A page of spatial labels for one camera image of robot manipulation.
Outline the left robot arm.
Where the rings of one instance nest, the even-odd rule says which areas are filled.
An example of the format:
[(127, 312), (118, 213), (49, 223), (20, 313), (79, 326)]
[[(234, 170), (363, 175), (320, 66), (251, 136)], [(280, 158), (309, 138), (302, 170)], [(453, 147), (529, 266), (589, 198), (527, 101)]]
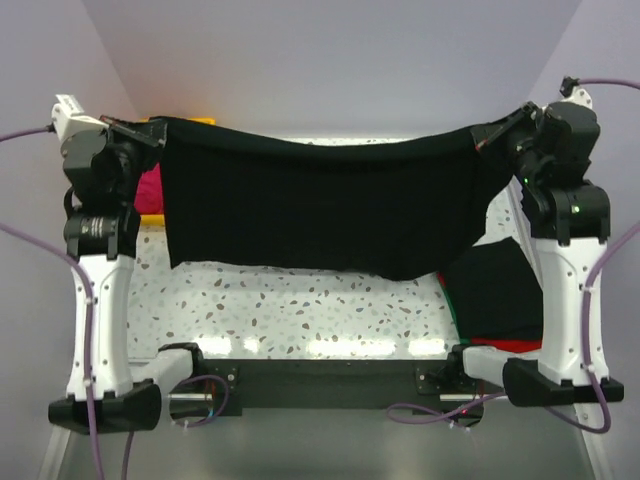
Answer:
[(134, 207), (140, 177), (159, 162), (163, 120), (131, 123), (103, 117), (61, 143), (63, 229), (76, 289), (73, 366), (49, 421), (89, 434), (151, 431), (168, 396), (194, 376), (203, 356), (194, 343), (163, 346), (141, 367), (129, 364), (127, 309), (141, 217)]

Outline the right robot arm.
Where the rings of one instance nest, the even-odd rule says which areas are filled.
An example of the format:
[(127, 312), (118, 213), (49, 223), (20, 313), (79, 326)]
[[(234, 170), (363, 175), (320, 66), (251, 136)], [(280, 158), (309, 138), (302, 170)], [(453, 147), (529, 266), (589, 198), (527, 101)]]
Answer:
[(586, 179), (600, 136), (590, 98), (532, 102), (472, 127), (482, 158), (509, 167), (539, 260), (541, 347), (526, 354), (490, 346), (460, 350), (466, 376), (504, 389), (518, 407), (620, 402), (601, 335), (600, 271), (611, 234), (608, 194)]

